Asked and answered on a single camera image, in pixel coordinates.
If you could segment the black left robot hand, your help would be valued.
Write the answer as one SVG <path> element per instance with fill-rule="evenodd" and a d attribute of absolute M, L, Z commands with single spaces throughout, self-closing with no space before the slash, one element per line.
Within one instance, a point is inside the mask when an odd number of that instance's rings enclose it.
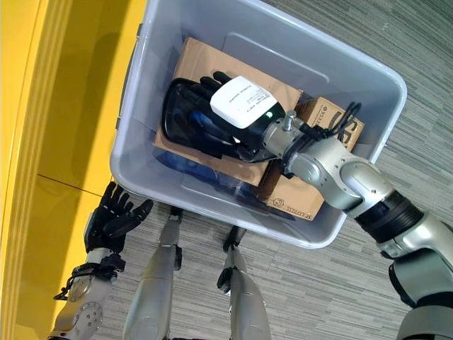
<path fill-rule="evenodd" d="M 125 245 L 126 234 L 138 227 L 148 216 L 154 202 L 146 199 L 134 208 L 130 195 L 123 187 L 111 181 L 88 220 L 84 232 L 84 245 L 89 253 L 97 248 L 106 248 L 119 254 Z"/>

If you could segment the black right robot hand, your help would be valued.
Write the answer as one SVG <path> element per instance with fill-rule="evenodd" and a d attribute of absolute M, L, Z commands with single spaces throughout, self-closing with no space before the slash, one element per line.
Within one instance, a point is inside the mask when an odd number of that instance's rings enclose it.
<path fill-rule="evenodd" d="M 244 76 L 231 78 L 215 71 L 180 92 L 220 130 L 249 150 L 264 148 L 265 131 L 285 116 L 284 108 L 269 91 Z"/>

